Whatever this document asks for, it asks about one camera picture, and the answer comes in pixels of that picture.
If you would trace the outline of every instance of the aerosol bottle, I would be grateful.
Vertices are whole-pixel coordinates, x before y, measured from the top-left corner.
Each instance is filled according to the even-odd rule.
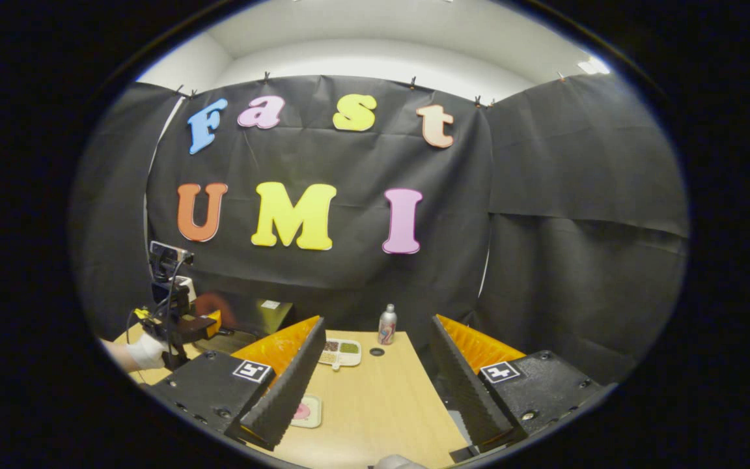
[[[395,306],[387,305],[386,311],[381,313],[381,320],[378,321],[378,343],[390,345],[395,337],[395,324],[398,322],[398,315],[395,314]]]

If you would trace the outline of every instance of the white ceiling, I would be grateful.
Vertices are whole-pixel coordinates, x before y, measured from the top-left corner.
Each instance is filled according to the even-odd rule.
[[[323,39],[416,42],[457,51],[533,83],[582,74],[589,54],[489,0],[268,0],[208,30],[233,59]]]

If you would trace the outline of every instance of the black fabric curtain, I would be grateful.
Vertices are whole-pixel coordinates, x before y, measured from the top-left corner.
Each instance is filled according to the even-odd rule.
[[[686,267],[678,158],[612,75],[518,93],[487,112],[492,240],[470,324],[622,380],[673,311]]]
[[[368,130],[338,130],[337,101],[357,93],[377,99]],[[254,98],[285,100],[273,128],[242,127],[238,116]],[[190,154],[188,119],[220,98],[214,141]],[[429,145],[416,110],[439,104],[453,116],[445,125],[454,143]],[[197,95],[182,104],[158,147],[146,200],[156,240],[190,249],[187,274],[198,291],[231,291],[294,302],[300,318],[322,315],[327,329],[372,330],[387,303],[398,312],[399,330],[411,336],[426,365],[429,324],[436,313],[458,317],[476,305],[488,247],[491,137],[473,102],[444,92],[409,89],[373,78],[295,77],[242,83]],[[331,200],[326,251],[254,246],[263,182],[282,183],[292,204],[311,184],[337,188]],[[217,234],[187,240],[176,212],[181,184],[199,184],[194,217],[206,220],[207,184],[229,187],[221,202]],[[382,250],[390,226],[384,192],[417,190],[413,255]]]
[[[106,339],[125,331],[133,308],[153,306],[143,194],[152,153],[177,101],[172,90],[130,85],[95,128],[72,185],[72,268],[83,309]]]

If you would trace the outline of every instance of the letter m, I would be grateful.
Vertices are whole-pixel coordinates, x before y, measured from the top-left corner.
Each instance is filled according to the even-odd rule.
[[[259,222],[257,231],[251,236],[256,246],[274,246],[277,237],[271,232],[271,225],[277,227],[277,234],[284,246],[291,246],[300,225],[303,234],[297,238],[301,249],[331,249],[328,237],[328,207],[337,190],[327,184],[312,184],[303,193],[296,206],[291,205],[285,186],[280,183],[262,183],[257,186],[260,196]]]

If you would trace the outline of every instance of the table surface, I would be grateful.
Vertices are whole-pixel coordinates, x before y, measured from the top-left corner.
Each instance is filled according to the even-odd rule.
[[[142,332],[140,324],[131,327],[131,342]],[[390,454],[429,469],[452,466],[449,452],[465,448],[467,442],[428,379],[407,333],[396,332],[390,345],[379,345],[377,335],[374,330],[327,330],[327,339],[360,342],[363,356],[360,365],[341,366],[338,371],[330,365],[316,365],[306,394],[322,401],[319,427],[288,427],[274,451],[247,446],[315,469],[366,469]],[[126,335],[116,342],[125,343]],[[386,353],[372,356],[372,347]],[[184,350],[191,359],[200,353],[193,345],[184,345]],[[164,368],[135,371],[130,376],[152,385],[169,374]]]

